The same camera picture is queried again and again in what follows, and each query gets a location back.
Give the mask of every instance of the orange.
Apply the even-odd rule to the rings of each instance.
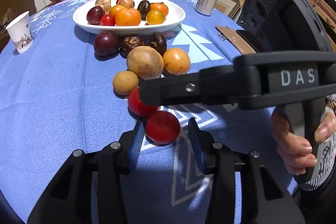
[[[168,6],[163,4],[163,2],[156,2],[151,4],[151,10],[159,10],[164,13],[165,17],[168,15]]]
[[[140,22],[141,14],[134,8],[122,9],[115,16],[117,26],[139,26]]]
[[[120,10],[123,10],[123,9],[125,9],[124,6],[121,6],[121,5],[114,5],[114,6],[110,9],[109,14],[112,15],[112,16],[116,16],[117,13],[118,13]]]
[[[148,25],[162,24],[165,20],[166,17],[160,10],[150,10],[146,15]]]

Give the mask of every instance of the red tomato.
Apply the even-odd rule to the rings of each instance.
[[[132,90],[127,99],[129,109],[139,116],[148,116],[159,109],[158,106],[147,106],[139,98],[139,88]]]
[[[179,120],[170,112],[156,111],[147,119],[146,133],[153,142],[171,143],[179,136],[180,130]]]
[[[101,26],[114,26],[116,24],[116,19],[113,15],[104,15],[100,19],[100,25]]]

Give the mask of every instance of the finger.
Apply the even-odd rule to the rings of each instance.
[[[286,162],[285,162],[285,167],[286,167],[287,171],[290,174],[293,174],[293,175],[303,175],[304,173],[306,173],[305,168],[296,168],[296,167],[293,167],[293,166],[287,164]]]
[[[320,123],[315,131],[315,140],[320,143],[332,136],[336,130],[335,114],[327,112],[324,120]]]
[[[286,135],[276,129],[272,131],[273,138],[283,150],[290,154],[308,155],[312,152],[309,141],[301,136],[288,132]]]
[[[317,164],[317,160],[313,154],[309,155],[289,154],[285,150],[283,150],[279,145],[277,146],[277,152],[285,163],[296,168],[315,167]]]
[[[308,140],[289,132],[288,121],[276,110],[272,114],[272,135],[277,143],[290,154],[308,155],[312,147]]]

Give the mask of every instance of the screw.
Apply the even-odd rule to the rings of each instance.
[[[72,154],[75,156],[75,157],[79,157],[81,154],[82,154],[82,150],[75,150]]]
[[[219,142],[216,142],[216,143],[213,143],[213,144],[212,144],[212,147],[213,147],[214,149],[222,149],[222,148],[223,148],[223,145],[222,145],[221,143],[219,143]]]
[[[118,149],[120,147],[120,143],[119,142],[113,142],[110,144],[110,147],[112,149]]]
[[[193,93],[196,90],[196,86],[193,83],[189,83],[185,86],[185,91],[189,93]]]
[[[254,158],[258,158],[260,156],[260,153],[256,150],[252,150],[250,152],[251,156],[254,157]]]

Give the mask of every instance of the blue tablecloth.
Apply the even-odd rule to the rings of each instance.
[[[74,11],[87,1],[69,0],[33,15],[31,48],[18,54],[10,41],[0,55],[0,190],[25,222],[73,150],[100,150],[135,125],[126,99],[118,98],[112,87],[114,75],[127,69],[125,59],[119,55],[97,60],[92,46],[95,35],[72,20]],[[165,32],[168,48],[188,52],[190,72],[231,64],[240,54],[215,29],[216,25],[239,28],[231,19],[217,10],[211,17],[198,14],[196,0],[170,1],[185,10],[186,19]],[[295,182],[271,136],[271,110],[200,104],[162,108],[175,114],[181,125],[195,117],[202,130],[232,150],[260,151],[288,190],[293,190]],[[204,177],[196,168],[185,132],[165,147],[144,139],[136,171],[122,178],[129,223],[203,224],[211,186],[212,177]],[[240,218],[236,174],[235,223]]]

